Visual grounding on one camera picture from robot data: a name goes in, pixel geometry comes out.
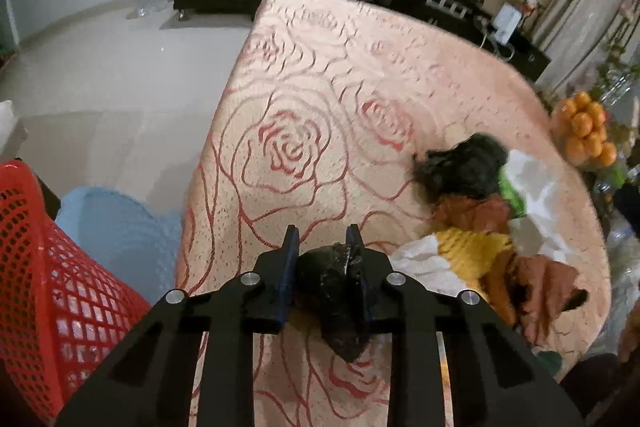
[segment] red rose pattern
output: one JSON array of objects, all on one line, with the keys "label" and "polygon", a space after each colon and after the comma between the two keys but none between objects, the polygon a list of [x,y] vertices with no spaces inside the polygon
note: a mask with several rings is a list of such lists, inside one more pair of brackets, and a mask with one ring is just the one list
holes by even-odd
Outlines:
[{"label": "red rose pattern", "polygon": [[[548,139],[542,106],[507,65],[365,4],[263,2],[194,173],[177,283],[190,294],[219,288],[289,224],[302,251],[340,241],[350,223],[387,253],[421,237],[429,211],[412,189],[411,157],[443,147],[453,123],[544,158],[571,190],[560,225],[592,298],[554,324],[549,348],[566,371],[604,321],[609,279],[588,195]],[[298,312],[279,336],[255,335],[256,425],[386,425],[390,354],[376,345],[344,363]]]}]

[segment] red plastic basket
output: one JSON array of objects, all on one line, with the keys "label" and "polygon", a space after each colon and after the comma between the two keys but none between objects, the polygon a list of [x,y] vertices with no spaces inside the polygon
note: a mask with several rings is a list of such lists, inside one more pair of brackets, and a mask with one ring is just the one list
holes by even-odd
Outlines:
[{"label": "red plastic basket", "polygon": [[0,166],[0,357],[46,424],[149,304],[47,216],[21,162]]}]

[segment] green cloth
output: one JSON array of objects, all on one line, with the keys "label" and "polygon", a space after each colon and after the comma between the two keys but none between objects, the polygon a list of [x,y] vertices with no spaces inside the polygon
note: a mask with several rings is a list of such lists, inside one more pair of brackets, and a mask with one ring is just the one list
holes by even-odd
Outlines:
[{"label": "green cloth", "polygon": [[552,377],[562,369],[562,356],[555,351],[540,351],[536,358],[540,360]]},{"label": "green cloth", "polygon": [[504,167],[500,169],[498,176],[498,186],[500,187],[500,195],[502,199],[509,203],[511,210],[513,211],[513,217],[526,217],[527,205],[522,197],[516,192],[511,182],[508,180],[504,173]]}]

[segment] yellow cloth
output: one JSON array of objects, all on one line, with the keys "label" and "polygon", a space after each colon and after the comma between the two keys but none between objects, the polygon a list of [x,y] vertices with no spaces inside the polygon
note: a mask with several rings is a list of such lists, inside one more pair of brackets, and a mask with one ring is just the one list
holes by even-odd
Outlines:
[{"label": "yellow cloth", "polygon": [[449,261],[452,272],[488,302],[480,279],[489,273],[501,251],[512,248],[511,238],[503,233],[467,232],[455,227],[435,234],[438,253]]}]

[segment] screw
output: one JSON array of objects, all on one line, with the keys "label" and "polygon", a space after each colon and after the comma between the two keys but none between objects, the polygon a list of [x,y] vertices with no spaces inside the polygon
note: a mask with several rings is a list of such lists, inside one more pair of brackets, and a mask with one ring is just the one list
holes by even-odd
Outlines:
[{"label": "screw", "polygon": [[406,277],[400,272],[391,272],[386,276],[386,281],[393,286],[402,286],[406,282]]},{"label": "screw", "polygon": [[245,286],[255,286],[260,282],[260,276],[256,272],[247,272],[242,274],[240,282]]},{"label": "screw", "polygon": [[169,304],[177,304],[182,302],[184,299],[184,292],[182,290],[171,290],[167,295],[164,296],[164,300],[166,300]]},{"label": "screw", "polygon": [[460,294],[460,298],[463,302],[470,306],[475,306],[480,302],[480,296],[476,292],[472,292],[471,290],[465,290]]}]

